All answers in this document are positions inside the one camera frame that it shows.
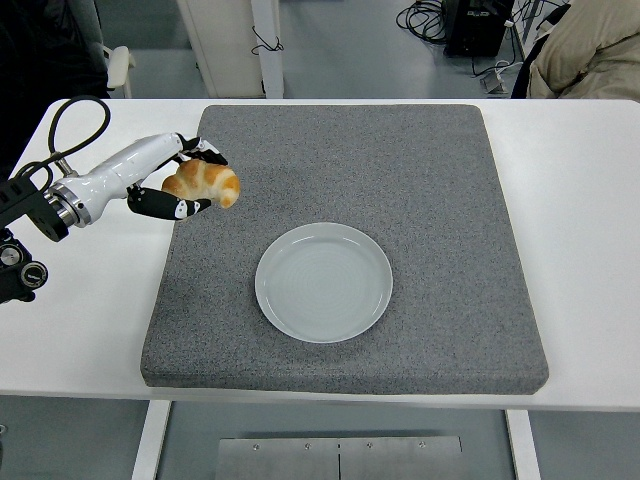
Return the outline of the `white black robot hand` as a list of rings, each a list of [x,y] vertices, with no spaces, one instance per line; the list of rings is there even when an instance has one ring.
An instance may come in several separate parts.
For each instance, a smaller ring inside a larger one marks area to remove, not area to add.
[[[85,174],[65,175],[45,198],[65,225],[85,227],[116,199],[140,215],[177,221],[213,203],[229,208],[239,193],[239,178],[215,146],[164,133],[135,141]]]

